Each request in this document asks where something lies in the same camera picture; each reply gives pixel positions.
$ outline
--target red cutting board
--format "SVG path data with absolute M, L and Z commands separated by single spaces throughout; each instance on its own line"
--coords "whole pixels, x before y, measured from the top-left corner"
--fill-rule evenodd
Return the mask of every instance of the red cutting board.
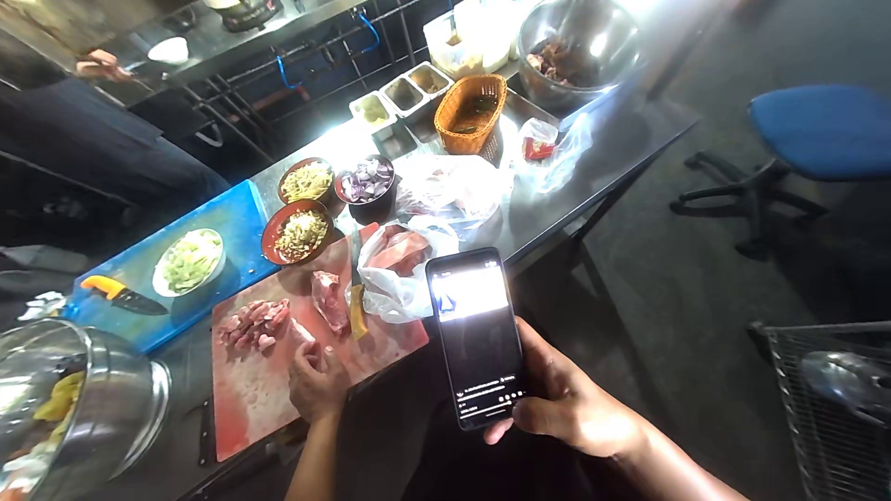
M 376 223 L 360 231 L 365 242 L 378 229 Z M 211 317 L 211 356 L 214 372 L 214 425 L 217 433 L 217 461 L 238 454 L 299 417 L 290 403 L 288 366 L 298 341 L 288 329 L 265 353 L 251 350 L 236 354 L 217 338 L 217 326 L 238 308 L 253 300 L 290 300 L 290 314 L 313 334 L 323 346 L 333 346 L 343 361 L 353 384 L 396 362 L 429 341 L 421 321 L 387 324 L 379 316 L 367 315 L 368 333 L 359 341 L 351 335 L 339 340 L 311 296 L 313 272 L 324 270 L 339 275 L 339 293 L 348 287 L 352 276 L 349 238 L 328 247 L 318 258 L 300 266 L 285 267 L 248 289 L 214 307 Z

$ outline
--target knife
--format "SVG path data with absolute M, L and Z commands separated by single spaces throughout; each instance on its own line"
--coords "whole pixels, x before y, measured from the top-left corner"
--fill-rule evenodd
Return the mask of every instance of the knife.
M 353 272 L 352 287 L 349 289 L 349 324 L 353 331 L 353 339 L 358 340 L 368 333 L 365 326 L 364 308 L 362 306 L 365 286 L 359 275 L 359 251 L 362 249 L 362 238 L 359 237 L 359 224 L 353 226 L 353 234 L 349 236 L 350 267 Z
M 140 315 L 166 315 L 168 310 L 156 300 L 150 300 L 139 292 L 131 291 L 124 284 L 102 275 L 90 275 L 80 283 L 82 289 L 96 288 L 105 292 L 111 304 Z

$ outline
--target red bowl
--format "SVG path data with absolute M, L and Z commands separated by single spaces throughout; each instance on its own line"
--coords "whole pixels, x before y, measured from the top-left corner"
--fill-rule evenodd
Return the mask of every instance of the red bowl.
M 328 231 L 325 233 L 322 243 L 313 249 L 309 255 L 303 259 L 291 259 L 275 248 L 275 242 L 282 236 L 282 230 L 285 223 L 288 222 L 288 218 L 303 210 L 315 210 L 322 214 L 325 223 L 328 223 Z M 263 237 L 260 239 L 260 247 L 263 250 L 263 255 L 276 265 L 293 265 L 315 259 L 331 243 L 333 235 L 334 222 L 331 221 L 331 216 L 328 215 L 328 210 L 325 206 L 315 200 L 298 200 L 282 207 L 269 218 L 269 222 L 266 223 L 266 228 L 263 230 Z
M 352 205 L 356 207 L 361 207 L 363 205 L 368 205 L 369 203 L 375 203 L 376 201 L 383 198 L 387 192 L 390 191 L 390 188 L 393 187 L 393 182 L 396 181 L 396 171 L 393 169 L 393 162 L 389 161 L 389 159 L 383 155 L 368 155 L 365 157 L 366 160 L 377 160 L 381 165 L 386 166 L 390 169 L 390 181 L 387 185 L 387 189 L 384 190 L 384 193 L 372 198 L 369 201 L 349 201 L 347 197 L 343 194 L 343 185 L 341 183 L 341 178 L 343 174 L 338 174 L 334 177 L 334 192 L 337 194 L 337 197 L 344 201 L 347 205 Z
M 314 199 L 306 199 L 306 200 L 318 200 L 321 203 L 325 203 L 325 199 L 331 197 L 331 192 L 334 189 L 334 180 L 335 180 L 334 179 L 334 169 L 331 167 L 331 163 L 325 159 L 320 159 L 319 157 L 310 157 L 308 159 L 303 159 L 303 160 L 295 163 L 294 165 L 290 166 L 290 168 L 288 170 L 284 171 L 282 178 L 279 179 L 279 190 L 278 190 L 279 200 L 283 201 L 284 203 L 290 203 L 290 201 L 288 200 L 288 197 L 284 194 L 284 191 L 282 190 L 282 185 L 284 185 L 284 178 L 287 177 L 288 174 L 290 174 L 291 172 L 294 172 L 295 170 L 297 170 L 298 168 L 303 168 L 303 167 L 313 163 L 314 161 L 320 161 L 328 166 L 328 175 L 331 176 L 331 182 L 328 183 L 328 189 L 326 189 L 324 192 L 322 192 L 321 195 L 319 195 L 318 197 L 316 197 Z

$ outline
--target orange knife handle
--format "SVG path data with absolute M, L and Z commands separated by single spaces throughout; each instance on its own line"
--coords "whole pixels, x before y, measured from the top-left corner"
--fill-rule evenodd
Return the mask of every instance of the orange knife handle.
M 126 289 L 124 284 L 122 284 L 121 282 L 102 275 L 90 275 L 85 278 L 83 282 L 80 283 L 80 286 L 83 289 L 90 289 L 92 287 L 95 287 L 96 289 L 105 292 L 106 300 L 113 300 L 115 296 Z
M 361 283 L 353 285 L 349 290 L 349 324 L 353 329 L 353 339 L 358 340 L 368 333 L 365 326 L 364 309 L 362 301 L 365 295 L 365 286 Z

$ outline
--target wicker basket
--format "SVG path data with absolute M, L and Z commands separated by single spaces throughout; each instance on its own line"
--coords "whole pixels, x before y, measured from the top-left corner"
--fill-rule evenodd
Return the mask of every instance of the wicker basket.
M 492 96 L 498 99 L 495 112 L 491 115 L 485 113 L 476 117 L 461 115 L 462 104 L 480 96 Z M 445 150 L 452 155 L 479 153 L 489 133 L 495 127 L 495 123 L 498 122 L 505 101 L 507 101 L 507 80 L 501 75 L 475 75 L 458 80 L 445 93 L 443 102 L 439 104 L 437 114 L 433 118 L 433 123 L 437 127 L 439 137 L 442 138 Z M 452 132 L 453 129 L 460 127 L 476 127 L 477 130 L 469 134 Z

